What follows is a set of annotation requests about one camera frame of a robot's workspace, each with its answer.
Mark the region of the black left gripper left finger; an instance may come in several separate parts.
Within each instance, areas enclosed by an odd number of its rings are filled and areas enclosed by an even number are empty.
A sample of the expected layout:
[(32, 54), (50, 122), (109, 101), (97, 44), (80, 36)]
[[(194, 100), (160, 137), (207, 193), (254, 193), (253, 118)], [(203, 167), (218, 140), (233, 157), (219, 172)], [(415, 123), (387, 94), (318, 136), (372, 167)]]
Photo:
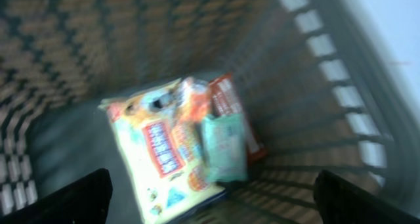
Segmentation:
[(105, 224), (113, 186), (100, 168), (37, 202), (1, 218), (1, 224)]

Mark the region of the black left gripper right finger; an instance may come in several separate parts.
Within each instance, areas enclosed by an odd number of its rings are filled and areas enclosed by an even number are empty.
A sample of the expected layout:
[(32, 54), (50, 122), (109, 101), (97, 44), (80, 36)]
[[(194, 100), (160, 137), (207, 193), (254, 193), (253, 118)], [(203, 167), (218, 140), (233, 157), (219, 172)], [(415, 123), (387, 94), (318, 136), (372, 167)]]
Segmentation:
[(419, 219), (327, 171), (319, 172), (314, 201), (324, 224), (419, 224)]

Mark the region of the yellow chip snack bag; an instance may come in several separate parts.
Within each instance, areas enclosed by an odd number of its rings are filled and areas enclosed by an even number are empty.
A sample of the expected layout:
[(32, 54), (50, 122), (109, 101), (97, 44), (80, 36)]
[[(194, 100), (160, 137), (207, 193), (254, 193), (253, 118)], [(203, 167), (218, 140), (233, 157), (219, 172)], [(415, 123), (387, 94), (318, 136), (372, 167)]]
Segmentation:
[(197, 127), (211, 111), (206, 81), (187, 77), (104, 99), (144, 223), (168, 223), (215, 201), (224, 189), (205, 178)]

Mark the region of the mint green snack packet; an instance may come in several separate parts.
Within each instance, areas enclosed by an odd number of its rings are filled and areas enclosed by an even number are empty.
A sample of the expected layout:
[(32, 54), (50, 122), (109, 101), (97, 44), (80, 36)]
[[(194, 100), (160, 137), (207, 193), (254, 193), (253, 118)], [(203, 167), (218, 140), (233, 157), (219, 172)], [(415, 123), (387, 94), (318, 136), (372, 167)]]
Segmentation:
[(209, 182), (247, 180), (247, 150), (242, 114), (206, 115), (201, 124), (205, 177)]

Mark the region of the red white snack bar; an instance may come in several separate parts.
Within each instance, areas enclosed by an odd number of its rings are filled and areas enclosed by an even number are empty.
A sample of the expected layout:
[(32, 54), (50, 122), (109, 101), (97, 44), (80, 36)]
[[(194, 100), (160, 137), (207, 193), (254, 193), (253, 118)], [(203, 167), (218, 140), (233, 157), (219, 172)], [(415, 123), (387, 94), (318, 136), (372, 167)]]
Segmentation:
[(245, 129), (245, 144), (247, 147), (247, 160), (254, 164), (267, 155), (267, 150), (258, 138), (249, 122), (247, 113), (237, 94), (231, 74), (221, 75), (209, 82), (211, 100), (218, 116), (241, 114)]

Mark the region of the grey plastic lattice basket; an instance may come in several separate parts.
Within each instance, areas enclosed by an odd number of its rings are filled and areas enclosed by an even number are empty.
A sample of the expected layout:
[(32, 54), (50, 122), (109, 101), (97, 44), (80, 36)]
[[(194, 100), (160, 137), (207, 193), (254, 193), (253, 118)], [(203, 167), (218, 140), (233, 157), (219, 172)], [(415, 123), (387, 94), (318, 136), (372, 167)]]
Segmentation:
[(419, 215), (419, 120), (344, 0), (1, 0), (1, 215), (105, 168), (140, 223), (101, 100), (225, 73), (267, 155), (179, 223), (320, 223), (323, 170)]

